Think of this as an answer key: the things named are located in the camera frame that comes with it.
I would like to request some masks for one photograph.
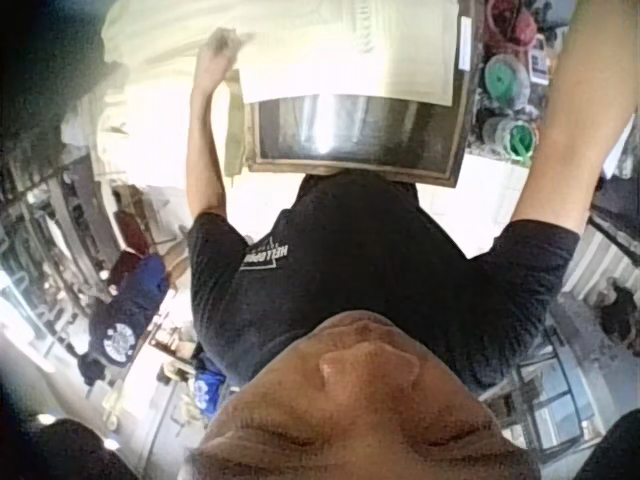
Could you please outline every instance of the person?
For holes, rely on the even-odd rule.
[[[633,292],[618,285],[614,278],[609,278],[601,293],[596,305],[600,328],[613,343],[631,350],[638,333],[635,319],[638,306]]]
[[[114,196],[121,213],[122,201],[117,192]],[[109,303],[96,299],[89,318],[89,348],[78,359],[85,383],[89,386],[104,377],[100,374],[100,363],[118,368],[128,366],[135,354],[138,342],[156,315],[169,289],[177,290],[176,282],[189,269],[186,238],[174,243],[160,256],[150,253],[146,238],[132,214],[127,218],[128,247],[120,253],[107,277],[107,285],[113,298]],[[140,235],[131,232],[140,231]]]
[[[526,354],[561,287],[635,109],[637,19],[636,0],[578,5],[521,198],[473,259],[411,187],[355,171],[305,179],[248,246],[227,220],[210,111],[240,42],[214,32],[191,93],[192,307],[242,388],[182,478],[539,478],[477,395]]]

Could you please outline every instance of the white paper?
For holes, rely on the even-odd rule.
[[[635,120],[635,118],[636,118],[635,115],[631,116],[631,120],[629,120],[629,123],[627,124],[624,131],[622,132],[622,135],[618,139],[618,143],[615,144],[615,146],[609,153],[609,156],[604,161],[604,165],[602,166],[602,171],[604,172],[604,175],[607,178],[607,180],[610,179],[613,176],[614,172],[616,171],[616,167],[618,166],[618,162],[620,161],[620,155],[622,155],[622,150],[624,149],[624,145],[625,143],[627,143],[627,139],[629,138],[629,134],[631,133],[631,127],[633,126],[633,121]]]
[[[341,18],[256,36],[240,57],[246,103],[342,94],[451,105],[457,3],[341,3]]]
[[[468,72],[471,70],[473,53],[473,23],[469,17],[460,17],[460,58],[458,68]]]

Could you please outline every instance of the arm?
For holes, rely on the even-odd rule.
[[[512,220],[582,232],[602,164],[637,104],[638,0],[581,0]]]
[[[212,212],[226,218],[227,201],[211,129],[211,99],[233,67],[240,41],[216,30],[198,52],[187,145],[187,201],[193,217]]]

